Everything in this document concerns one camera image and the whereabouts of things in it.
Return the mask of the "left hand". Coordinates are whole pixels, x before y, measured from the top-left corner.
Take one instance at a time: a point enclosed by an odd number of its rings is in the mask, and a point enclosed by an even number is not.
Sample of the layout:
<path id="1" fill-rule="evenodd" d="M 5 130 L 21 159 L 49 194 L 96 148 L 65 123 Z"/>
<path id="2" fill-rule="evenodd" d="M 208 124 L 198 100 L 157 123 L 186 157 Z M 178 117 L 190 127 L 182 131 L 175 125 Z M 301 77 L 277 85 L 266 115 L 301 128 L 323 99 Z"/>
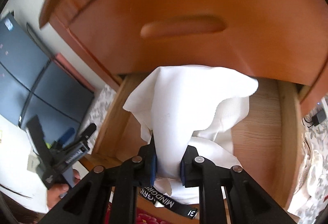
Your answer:
<path id="1" fill-rule="evenodd" d="M 67 193 L 69 190 L 69 186 L 67 184 L 54 184 L 47 191 L 47 207 L 49 210 L 54 208 L 62 199 L 62 196 Z"/>

